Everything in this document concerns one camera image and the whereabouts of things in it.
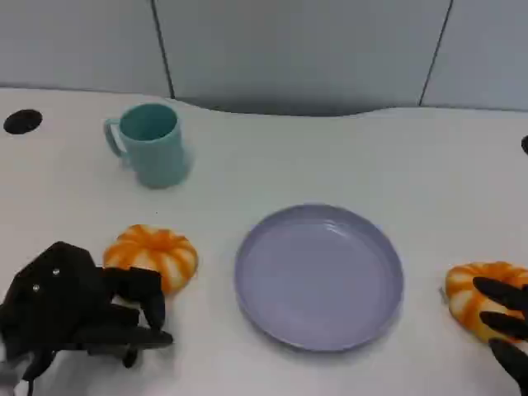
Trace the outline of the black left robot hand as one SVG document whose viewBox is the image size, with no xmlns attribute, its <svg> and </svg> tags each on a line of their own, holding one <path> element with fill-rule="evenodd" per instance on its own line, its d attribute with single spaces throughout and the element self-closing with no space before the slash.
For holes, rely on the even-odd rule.
<svg viewBox="0 0 528 396">
<path fill-rule="evenodd" d="M 130 368 L 141 351 L 169 347 L 163 331 L 161 276 L 152 270 L 103 268 L 88 250 L 57 242 L 16 273 L 1 303 L 6 357 L 42 375 L 60 351 L 109 355 Z"/>
</svg>

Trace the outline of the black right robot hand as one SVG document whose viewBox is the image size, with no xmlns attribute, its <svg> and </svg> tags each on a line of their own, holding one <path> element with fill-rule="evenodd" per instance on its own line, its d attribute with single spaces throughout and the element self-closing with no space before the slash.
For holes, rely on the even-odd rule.
<svg viewBox="0 0 528 396">
<path fill-rule="evenodd" d="M 492 301 L 524 315 L 524 319 L 519 319 L 505 313 L 483 311 L 479 314 L 482 322 L 502 335 L 527 341 L 527 286 L 518 289 L 487 277 L 475 277 L 473 284 Z M 527 354 L 512 342 L 498 337 L 491 338 L 488 345 L 500 366 L 516 381 L 521 395 L 527 395 Z"/>
</svg>

